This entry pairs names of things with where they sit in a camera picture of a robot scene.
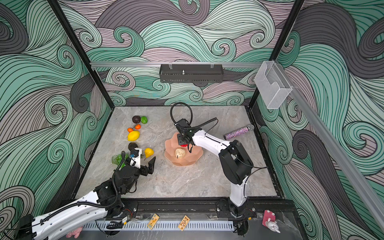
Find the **pink scalloped fruit bowl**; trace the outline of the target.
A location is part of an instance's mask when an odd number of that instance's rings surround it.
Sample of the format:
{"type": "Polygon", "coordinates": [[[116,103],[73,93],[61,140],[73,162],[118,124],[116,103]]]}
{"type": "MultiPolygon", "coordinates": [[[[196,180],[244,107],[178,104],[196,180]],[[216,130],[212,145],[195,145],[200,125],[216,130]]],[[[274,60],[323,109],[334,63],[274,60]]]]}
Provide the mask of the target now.
{"type": "Polygon", "coordinates": [[[178,133],[174,133],[172,138],[165,141],[165,147],[165,158],[173,165],[179,167],[186,167],[195,164],[204,153],[201,147],[179,145],[178,133]]]}

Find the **dark fake avocado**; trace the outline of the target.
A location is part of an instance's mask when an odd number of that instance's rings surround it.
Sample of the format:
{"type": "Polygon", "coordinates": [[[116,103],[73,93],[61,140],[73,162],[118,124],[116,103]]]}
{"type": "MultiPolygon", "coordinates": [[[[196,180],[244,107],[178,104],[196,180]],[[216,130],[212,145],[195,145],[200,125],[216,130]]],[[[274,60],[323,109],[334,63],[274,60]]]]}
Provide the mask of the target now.
{"type": "Polygon", "coordinates": [[[129,151],[132,151],[132,150],[136,149],[137,147],[138,147],[138,145],[136,143],[134,143],[134,142],[131,142],[128,145],[129,151]]]}

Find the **yellow fake lemon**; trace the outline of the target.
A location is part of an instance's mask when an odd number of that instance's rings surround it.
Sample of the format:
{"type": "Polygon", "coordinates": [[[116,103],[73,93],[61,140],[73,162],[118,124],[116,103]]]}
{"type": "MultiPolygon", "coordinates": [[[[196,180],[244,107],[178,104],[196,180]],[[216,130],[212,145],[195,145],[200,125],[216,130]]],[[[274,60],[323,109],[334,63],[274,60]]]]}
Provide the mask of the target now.
{"type": "Polygon", "coordinates": [[[139,131],[132,131],[128,134],[127,136],[127,140],[130,141],[130,142],[134,142],[136,140],[138,140],[140,137],[140,132],[139,131]]]}

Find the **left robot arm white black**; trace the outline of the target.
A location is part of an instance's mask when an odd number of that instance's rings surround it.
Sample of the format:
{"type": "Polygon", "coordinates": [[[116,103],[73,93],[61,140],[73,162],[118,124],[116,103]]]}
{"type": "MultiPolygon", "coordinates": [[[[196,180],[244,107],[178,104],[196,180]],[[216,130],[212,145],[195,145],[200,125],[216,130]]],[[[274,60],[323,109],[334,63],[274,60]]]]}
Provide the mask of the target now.
{"type": "Polygon", "coordinates": [[[122,160],[110,179],[80,199],[50,213],[19,220],[14,232],[15,240],[57,240],[83,225],[102,218],[124,217],[127,212],[122,196],[137,186],[140,176],[154,172],[156,158],[146,166],[139,165],[135,155],[121,153],[122,160]]]}

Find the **small yellow fake pear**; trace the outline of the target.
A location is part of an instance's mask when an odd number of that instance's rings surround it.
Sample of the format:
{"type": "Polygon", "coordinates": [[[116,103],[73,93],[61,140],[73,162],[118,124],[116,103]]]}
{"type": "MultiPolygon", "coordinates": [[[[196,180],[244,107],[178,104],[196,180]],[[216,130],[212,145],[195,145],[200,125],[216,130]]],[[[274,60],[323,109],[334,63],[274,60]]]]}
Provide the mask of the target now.
{"type": "Polygon", "coordinates": [[[145,157],[146,157],[146,159],[151,157],[151,156],[153,156],[153,155],[154,155],[154,150],[153,149],[151,149],[151,148],[146,148],[145,149],[145,157]]]}

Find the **green fake grape bunch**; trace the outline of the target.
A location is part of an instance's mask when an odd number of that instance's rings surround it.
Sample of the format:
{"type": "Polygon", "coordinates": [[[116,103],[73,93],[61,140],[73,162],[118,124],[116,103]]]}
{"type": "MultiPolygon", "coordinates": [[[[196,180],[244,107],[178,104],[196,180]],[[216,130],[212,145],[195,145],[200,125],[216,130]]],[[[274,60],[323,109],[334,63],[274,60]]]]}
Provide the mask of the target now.
{"type": "Polygon", "coordinates": [[[126,166],[125,160],[123,161],[123,158],[121,155],[115,155],[112,157],[112,164],[117,165],[117,166],[121,166],[121,168],[123,168],[126,166]]]}

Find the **green fake lime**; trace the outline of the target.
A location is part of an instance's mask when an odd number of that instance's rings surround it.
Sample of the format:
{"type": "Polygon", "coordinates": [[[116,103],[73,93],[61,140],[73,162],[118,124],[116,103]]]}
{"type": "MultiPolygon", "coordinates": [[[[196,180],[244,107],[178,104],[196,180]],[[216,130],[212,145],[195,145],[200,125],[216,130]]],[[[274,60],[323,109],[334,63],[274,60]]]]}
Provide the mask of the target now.
{"type": "Polygon", "coordinates": [[[142,124],[147,124],[148,123],[148,118],[146,116],[141,116],[141,123],[142,124]]]}

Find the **yellow tag left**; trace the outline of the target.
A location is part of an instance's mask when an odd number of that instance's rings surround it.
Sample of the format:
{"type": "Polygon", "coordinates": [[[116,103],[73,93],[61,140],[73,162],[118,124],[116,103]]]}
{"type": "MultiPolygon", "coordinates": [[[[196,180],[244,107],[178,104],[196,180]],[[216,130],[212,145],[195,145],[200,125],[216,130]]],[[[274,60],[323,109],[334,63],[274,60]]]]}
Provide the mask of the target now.
{"type": "Polygon", "coordinates": [[[150,219],[150,221],[148,222],[147,227],[148,227],[150,230],[152,230],[152,229],[155,227],[155,225],[156,225],[156,223],[158,222],[159,219],[160,219],[160,216],[157,215],[157,214],[154,214],[154,215],[152,216],[152,218],[150,219]]]}

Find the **yellow tag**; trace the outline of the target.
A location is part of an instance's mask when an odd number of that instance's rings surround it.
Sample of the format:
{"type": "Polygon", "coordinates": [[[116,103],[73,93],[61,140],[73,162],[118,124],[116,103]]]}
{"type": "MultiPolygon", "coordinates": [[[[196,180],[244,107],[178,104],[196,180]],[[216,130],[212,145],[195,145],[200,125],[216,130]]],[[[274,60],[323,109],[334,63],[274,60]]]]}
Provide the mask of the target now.
{"type": "Polygon", "coordinates": [[[157,215],[157,214],[154,214],[154,215],[152,216],[152,218],[150,219],[150,221],[148,222],[147,227],[148,227],[150,230],[152,230],[152,229],[155,227],[155,225],[156,225],[156,223],[158,222],[159,219],[160,219],[160,216],[157,215]]]}
{"type": "Polygon", "coordinates": [[[180,224],[178,225],[178,229],[181,231],[184,231],[189,222],[190,222],[190,218],[187,215],[185,215],[181,220],[180,224]]]}

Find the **pink white plush toy right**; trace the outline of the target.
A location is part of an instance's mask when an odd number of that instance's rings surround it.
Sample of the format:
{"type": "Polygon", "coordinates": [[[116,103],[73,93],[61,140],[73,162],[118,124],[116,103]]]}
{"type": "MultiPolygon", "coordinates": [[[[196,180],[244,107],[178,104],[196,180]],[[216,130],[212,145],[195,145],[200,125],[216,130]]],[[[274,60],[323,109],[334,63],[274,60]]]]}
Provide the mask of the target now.
{"type": "Polygon", "coordinates": [[[279,226],[276,222],[276,215],[270,210],[265,210],[262,224],[272,232],[279,233],[279,234],[281,233],[279,226]]]}

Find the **black wall tray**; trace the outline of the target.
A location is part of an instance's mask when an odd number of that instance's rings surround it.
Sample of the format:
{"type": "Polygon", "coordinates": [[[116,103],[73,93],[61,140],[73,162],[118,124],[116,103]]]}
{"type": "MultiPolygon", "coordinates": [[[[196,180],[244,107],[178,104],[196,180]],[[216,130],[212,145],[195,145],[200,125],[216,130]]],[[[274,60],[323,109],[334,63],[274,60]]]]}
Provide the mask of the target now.
{"type": "Polygon", "coordinates": [[[222,65],[161,65],[162,83],[221,83],[224,79],[222,65]]]}

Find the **black corner frame post right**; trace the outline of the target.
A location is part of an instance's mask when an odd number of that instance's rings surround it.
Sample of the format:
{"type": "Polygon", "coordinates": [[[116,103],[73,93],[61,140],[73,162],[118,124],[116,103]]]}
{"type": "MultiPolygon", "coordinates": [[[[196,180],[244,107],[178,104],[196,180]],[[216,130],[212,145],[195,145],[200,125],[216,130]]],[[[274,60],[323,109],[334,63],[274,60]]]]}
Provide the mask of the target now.
{"type": "MultiPolygon", "coordinates": [[[[278,38],[278,41],[273,49],[273,52],[271,54],[271,57],[268,61],[275,61],[277,62],[277,58],[281,52],[281,50],[283,49],[283,46],[286,42],[286,40],[288,39],[288,36],[292,30],[292,27],[294,26],[294,23],[299,15],[299,12],[302,8],[304,4],[304,1],[295,1],[294,4],[293,4],[293,7],[288,15],[288,18],[286,19],[286,22],[284,23],[283,25],[283,29],[282,29],[282,32],[278,38]]],[[[255,104],[256,104],[256,101],[257,101],[257,98],[261,96],[258,88],[255,90],[255,93],[249,103],[249,107],[250,109],[253,109],[255,107],[255,104]]]]}

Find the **aluminium rail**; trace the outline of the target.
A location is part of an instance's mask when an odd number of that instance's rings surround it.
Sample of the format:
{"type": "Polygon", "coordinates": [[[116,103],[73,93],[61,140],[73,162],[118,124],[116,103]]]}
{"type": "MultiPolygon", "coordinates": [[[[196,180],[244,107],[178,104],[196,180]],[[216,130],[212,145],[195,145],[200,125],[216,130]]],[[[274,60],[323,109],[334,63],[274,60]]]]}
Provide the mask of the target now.
{"type": "Polygon", "coordinates": [[[173,65],[222,65],[223,68],[259,68],[262,62],[248,63],[248,62],[123,62],[123,61],[97,61],[90,62],[92,68],[159,68],[161,65],[168,65],[170,68],[173,65]]]}
{"type": "Polygon", "coordinates": [[[342,145],[333,136],[324,121],[319,117],[318,103],[312,87],[307,90],[301,90],[301,84],[291,78],[286,69],[280,64],[276,63],[278,70],[283,75],[283,79],[288,83],[292,89],[290,96],[297,102],[302,110],[302,113],[307,117],[309,123],[313,126],[318,137],[325,145],[330,156],[336,160],[340,169],[348,178],[352,187],[354,187],[358,196],[369,210],[371,216],[375,219],[376,223],[381,230],[384,229],[384,203],[374,188],[369,184],[367,179],[363,176],[360,170],[356,167],[353,160],[348,153],[344,150],[342,145]]]}

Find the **black corner frame post left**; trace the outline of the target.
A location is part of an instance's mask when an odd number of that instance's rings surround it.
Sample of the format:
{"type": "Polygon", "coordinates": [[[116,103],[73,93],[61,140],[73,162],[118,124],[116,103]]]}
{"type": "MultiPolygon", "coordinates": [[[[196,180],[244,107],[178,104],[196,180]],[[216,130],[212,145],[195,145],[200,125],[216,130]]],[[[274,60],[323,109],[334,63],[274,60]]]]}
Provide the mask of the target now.
{"type": "Polygon", "coordinates": [[[101,94],[103,95],[104,99],[106,100],[108,106],[113,111],[115,109],[115,105],[114,105],[112,99],[110,98],[106,88],[104,87],[103,82],[101,81],[101,78],[100,78],[98,72],[92,69],[91,61],[90,61],[88,55],[86,54],[86,52],[84,51],[79,39],[77,38],[77,36],[75,34],[75,31],[71,27],[68,19],[66,18],[65,14],[62,10],[62,8],[60,7],[59,2],[55,1],[55,0],[47,0],[47,2],[50,5],[51,9],[53,10],[54,14],[56,15],[57,19],[59,20],[64,31],[68,35],[71,43],[74,45],[75,50],[79,54],[83,63],[85,64],[85,66],[86,66],[88,72],[90,73],[92,79],[94,80],[95,84],[97,85],[97,87],[101,91],[101,94]]]}

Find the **aluminium right rail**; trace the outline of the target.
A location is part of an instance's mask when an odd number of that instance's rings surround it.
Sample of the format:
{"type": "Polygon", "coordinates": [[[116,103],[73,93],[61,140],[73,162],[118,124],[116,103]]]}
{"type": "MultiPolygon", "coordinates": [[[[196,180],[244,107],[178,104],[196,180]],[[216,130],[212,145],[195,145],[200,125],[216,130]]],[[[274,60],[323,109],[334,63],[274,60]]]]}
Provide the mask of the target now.
{"type": "Polygon", "coordinates": [[[384,203],[374,188],[369,184],[367,179],[363,176],[360,170],[356,167],[353,160],[348,153],[344,150],[342,145],[333,136],[324,121],[319,117],[318,103],[312,87],[307,90],[301,90],[301,84],[291,78],[286,69],[280,64],[276,63],[278,70],[283,75],[283,79],[288,83],[292,89],[290,96],[297,102],[302,110],[302,113],[307,117],[309,123],[313,126],[318,137],[325,145],[330,156],[336,160],[340,169],[348,178],[352,187],[354,187],[358,196],[369,210],[371,216],[375,219],[376,223],[381,230],[384,229],[384,203]]]}

